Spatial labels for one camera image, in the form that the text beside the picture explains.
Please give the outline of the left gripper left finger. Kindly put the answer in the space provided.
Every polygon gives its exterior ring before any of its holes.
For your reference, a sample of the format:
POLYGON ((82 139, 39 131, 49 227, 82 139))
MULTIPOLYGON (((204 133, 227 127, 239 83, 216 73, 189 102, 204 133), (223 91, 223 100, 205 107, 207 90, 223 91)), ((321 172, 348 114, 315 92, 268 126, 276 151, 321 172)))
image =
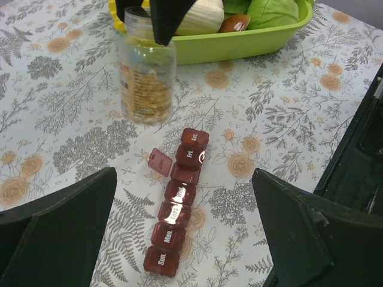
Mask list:
POLYGON ((116 186, 106 167, 1 212, 1 286, 89 286, 116 186))

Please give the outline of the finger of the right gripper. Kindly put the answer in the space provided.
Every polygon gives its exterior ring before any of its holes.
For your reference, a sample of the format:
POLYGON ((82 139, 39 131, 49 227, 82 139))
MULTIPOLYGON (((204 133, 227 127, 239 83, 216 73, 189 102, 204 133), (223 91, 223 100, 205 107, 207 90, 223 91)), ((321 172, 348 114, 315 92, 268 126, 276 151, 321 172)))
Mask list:
POLYGON ((143 0, 115 0, 116 14, 120 21, 124 22, 125 9, 129 7, 141 7, 143 0))
POLYGON ((150 0, 156 43, 167 46, 196 0, 150 0))

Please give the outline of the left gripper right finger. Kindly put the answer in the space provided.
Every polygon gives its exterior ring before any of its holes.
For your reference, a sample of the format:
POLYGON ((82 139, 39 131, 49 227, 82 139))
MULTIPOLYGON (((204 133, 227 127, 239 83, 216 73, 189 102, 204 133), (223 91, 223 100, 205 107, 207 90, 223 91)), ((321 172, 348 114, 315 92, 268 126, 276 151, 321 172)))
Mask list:
POLYGON ((252 185, 273 267, 265 286, 382 286, 382 218, 256 169, 252 185))

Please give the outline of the clear pill bottle yellow pills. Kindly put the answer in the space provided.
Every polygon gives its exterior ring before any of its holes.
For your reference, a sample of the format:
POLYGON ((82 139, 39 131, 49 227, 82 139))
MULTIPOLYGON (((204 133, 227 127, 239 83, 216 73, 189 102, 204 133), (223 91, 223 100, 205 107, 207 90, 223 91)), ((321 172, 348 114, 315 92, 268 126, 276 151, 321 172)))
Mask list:
POLYGON ((136 124, 163 123, 172 112, 177 49, 173 42, 155 41, 148 8, 126 8, 124 26, 119 48, 121 112, 136 124))

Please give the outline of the red weekly pill organizer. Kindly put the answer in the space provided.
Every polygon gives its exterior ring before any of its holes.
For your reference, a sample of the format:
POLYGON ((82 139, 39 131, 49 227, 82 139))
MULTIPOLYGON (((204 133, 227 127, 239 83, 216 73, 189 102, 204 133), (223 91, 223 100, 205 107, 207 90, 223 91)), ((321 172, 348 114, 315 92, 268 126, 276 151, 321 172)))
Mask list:
POLYGON ((186 128, 175 160, 156 148, 150 154, 148 166, 170 180, 145 255, 145 271, 172 278, 178 270, 208 142, 207 132, 186 128))

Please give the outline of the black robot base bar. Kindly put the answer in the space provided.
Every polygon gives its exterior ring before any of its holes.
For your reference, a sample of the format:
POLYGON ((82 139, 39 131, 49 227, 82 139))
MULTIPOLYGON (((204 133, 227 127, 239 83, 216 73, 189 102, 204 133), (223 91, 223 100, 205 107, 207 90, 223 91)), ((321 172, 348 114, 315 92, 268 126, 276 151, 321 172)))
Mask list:
POLYGON ((314 194, 360 212, 382 216, 382 68, 314 194))

